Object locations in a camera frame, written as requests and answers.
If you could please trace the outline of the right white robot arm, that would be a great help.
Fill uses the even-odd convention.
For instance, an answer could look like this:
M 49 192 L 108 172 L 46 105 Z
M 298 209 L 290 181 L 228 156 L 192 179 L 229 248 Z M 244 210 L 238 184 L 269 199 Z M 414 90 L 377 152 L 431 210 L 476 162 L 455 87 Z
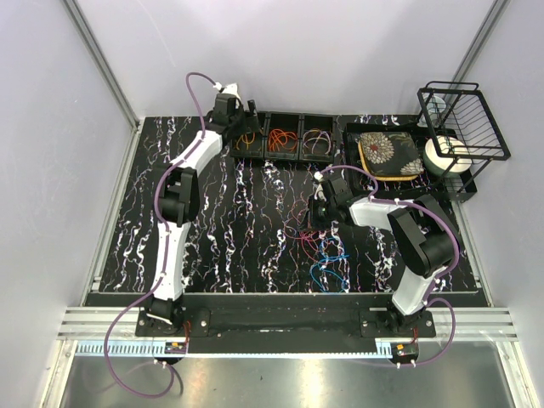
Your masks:
M 436 280 L 456 267 L 460 258 L 457 233 L 439 203 L 430 195 L 402 201 L 357 197 L 340 174 L 314 174 L 305 227 L 322 230 L 333 221 L 390 232 L 405 265 L 391 299 L 386 327 L 404 337 L 417 325 Z

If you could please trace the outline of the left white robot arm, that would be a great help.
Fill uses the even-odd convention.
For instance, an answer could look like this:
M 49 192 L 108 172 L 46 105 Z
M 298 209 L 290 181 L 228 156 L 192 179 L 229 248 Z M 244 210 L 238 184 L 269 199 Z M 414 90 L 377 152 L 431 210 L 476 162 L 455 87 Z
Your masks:
M 230 84 L 220 89 L 213 109 L 203 119 L 203 129 L 179 156 L 164 166 L 164 174 L 157 182 L 156 272 L 144 310 L 147 317 L 154 319 L 154 327 L 167 337 L 177 335 L 184 324 L 181 275 L 185 241 L 200 211 L 198 176 L 232 139 L 258 130 L 255 103 L 250 101 L 245 110 L 235 88 L 235 84 Z

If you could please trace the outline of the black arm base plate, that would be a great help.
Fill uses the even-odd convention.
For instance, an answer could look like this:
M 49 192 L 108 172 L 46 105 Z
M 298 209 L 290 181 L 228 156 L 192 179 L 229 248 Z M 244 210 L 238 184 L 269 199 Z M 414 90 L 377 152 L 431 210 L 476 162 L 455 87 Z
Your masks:
M 191 354 L 347 354 L 375 352 L 378 339 L 435 337 L 428 311 L 396 316 L 388 294 L 187 294 L 168 326 L 139 313 L 139 337 L 188 334 Z

